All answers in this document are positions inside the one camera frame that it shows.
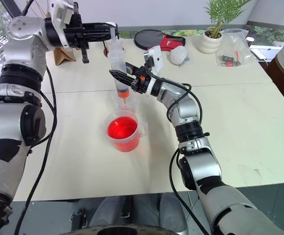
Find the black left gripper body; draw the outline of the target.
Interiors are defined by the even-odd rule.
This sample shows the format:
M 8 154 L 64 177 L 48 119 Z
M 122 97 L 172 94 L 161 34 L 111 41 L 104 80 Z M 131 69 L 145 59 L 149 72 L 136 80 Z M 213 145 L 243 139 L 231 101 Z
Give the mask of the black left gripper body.
M 64 32 L 69 46 L 81 50 L 82 62 L 84 64 L 89 63 L 89 58 L 87 54 L 87 50 L 89 49 L 89 43 L 84 38 L 85 28 L 83 27 L 77 2 L 73 2 L 73 14 L 71 16 L 70 23 L 66 26 L 67 28 L 64 30 Z

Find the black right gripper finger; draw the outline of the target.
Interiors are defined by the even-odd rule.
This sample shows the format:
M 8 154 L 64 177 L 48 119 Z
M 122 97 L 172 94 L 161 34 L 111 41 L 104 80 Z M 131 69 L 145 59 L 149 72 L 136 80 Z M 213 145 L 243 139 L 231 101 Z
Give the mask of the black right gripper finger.
M 126 65 L 126 72 L 127 74 L 129 75 L 139 75 L 140 74 L 140 68 L 126 62 L 125 63 Z
M 133 87 L 136 84 L 135 79 L 128 76 L 127 73 L 124 73 L 119 70 L 109 70 L 109 73 L 112 75 L 114 79 L 116 79 L 117 81 L 119 81 L 120 83 L 124 85 Z

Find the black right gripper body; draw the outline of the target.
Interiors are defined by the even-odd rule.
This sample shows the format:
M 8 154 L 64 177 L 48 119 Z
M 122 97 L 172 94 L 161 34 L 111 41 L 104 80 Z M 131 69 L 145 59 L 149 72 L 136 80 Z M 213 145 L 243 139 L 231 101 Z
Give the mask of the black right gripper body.
M 141 66 L 140 74 L 134 75 L 135 78 L 135 86 L 131 87 L 133 91 L 138 93 L 146 93 L 148 85 L 151 81 L 150 71 L 148 68 Z

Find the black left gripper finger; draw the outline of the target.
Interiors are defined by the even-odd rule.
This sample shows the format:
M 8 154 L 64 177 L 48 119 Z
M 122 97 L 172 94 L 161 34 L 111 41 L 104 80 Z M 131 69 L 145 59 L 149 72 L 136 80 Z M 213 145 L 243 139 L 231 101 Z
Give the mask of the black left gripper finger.
M 99 31 L 99 32 L 85 32 L 84 39 L 86 41 L 108 41 L 110 40 L 111 32 L 110 31 Z
M 83 28 L 86 32 L 110 32 L 112 28 L 118 31 L 118 25 L 114 22 L 84 23 Z

